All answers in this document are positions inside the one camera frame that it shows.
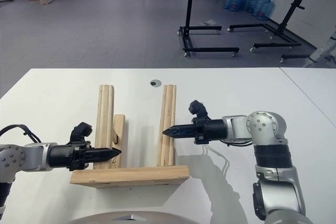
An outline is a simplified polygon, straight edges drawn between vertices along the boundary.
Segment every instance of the black cable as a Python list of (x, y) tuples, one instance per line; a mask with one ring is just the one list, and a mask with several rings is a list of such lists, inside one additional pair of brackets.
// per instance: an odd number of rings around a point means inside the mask
[(221, 140), (221, 142), (223, 144), (226, 144), (227, 146), (235, 146), (235, 147), (245, 147), (245, 146), (250, 146), (252, 145), (252, 141), (246, 141), (246, 142), (241, 142), (241, 143), (228, 143), (228, 142), (225, 142), (224, 140)]
[(23, 134), (29, 136), (30, 139), (33, 140), (34, 143), (41, 143), (41, 140), (33, 132), (31, 132), (30, 129), (24, 124), (12, 124), (7, 127), (4, 127), (2, 130), (0, 130), (0, 136), (2, 136), (7, 131), (14, 129), (16, 127), (21, 128), (24, 131)]

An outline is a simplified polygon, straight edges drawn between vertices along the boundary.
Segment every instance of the wooden crate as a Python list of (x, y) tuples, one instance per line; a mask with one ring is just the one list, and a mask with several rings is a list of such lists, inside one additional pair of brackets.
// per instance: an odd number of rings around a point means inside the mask
[[(115, 115), (113, 120), (113, 105), (113, 86), (100, 86), (95, 147), (115, 147), (121, 150), (122, 142), (125, 141), (123, 139), (125, 116)], [(94, 188), (183, 183), (189, 178), (188, 167), (174, 165), (174, 139), (162, 134), (163, 130), (175, 123), (175, 105), (176, 86), (164, 86), (157, 167), (121, 168), (122, 154), (120, 154), (111, 161), (95, 163), (93, 170), (74, 171), (70, 183)]]

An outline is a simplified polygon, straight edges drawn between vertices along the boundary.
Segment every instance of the wooden post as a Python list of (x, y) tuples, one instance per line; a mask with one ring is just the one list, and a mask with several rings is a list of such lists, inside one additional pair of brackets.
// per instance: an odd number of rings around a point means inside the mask
[(157, 149), (157, 166), (174, 165), (174, 139), (162, 134), (162, 131), (175, 124), (176, 85), (163, 87), (160, 135)]
[[(114, 88), (110, 85), (100, 85), (98, 113), (96, 125), (95, 148), (112, 148), (118, 143), (118, 136), (113, 128)], [(93, 169), (113, 168), (113, 159), (107, 162), (94, 163)]]
[[(119, 150), (122, 150), (122, 142), (123, 142), (122, 136), (124, 132), (124, 124), (125, 124), (125, 115), (114, 116), (113, 125), (114, 130), (118, 136), (118, 143), (117, 144), (113, 143), (112, 147), (117, 148)], [(119, 154), (112, 160), (112, 168), (121, 168), (121, 157), (122, 157), (121, 154)]]

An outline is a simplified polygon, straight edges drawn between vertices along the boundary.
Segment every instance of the white wall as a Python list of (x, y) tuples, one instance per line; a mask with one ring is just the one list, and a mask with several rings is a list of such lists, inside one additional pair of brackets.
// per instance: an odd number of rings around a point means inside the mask
[[(281, 23), (294, 0), (274, 0), (275, 9), (271, 19)], [(296, 9), (288, 22), (287, 29), (316, 47), (326, 44), (335, 31), (336, 0), (303, 0), (305, 10)]]

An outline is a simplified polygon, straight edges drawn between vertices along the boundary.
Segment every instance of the wooden base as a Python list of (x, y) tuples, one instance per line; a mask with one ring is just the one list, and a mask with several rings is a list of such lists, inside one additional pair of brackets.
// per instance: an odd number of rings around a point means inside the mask
[(71, 184), (95, 188), (179, 185), (189, 178), (188, 166), (76, 170)]

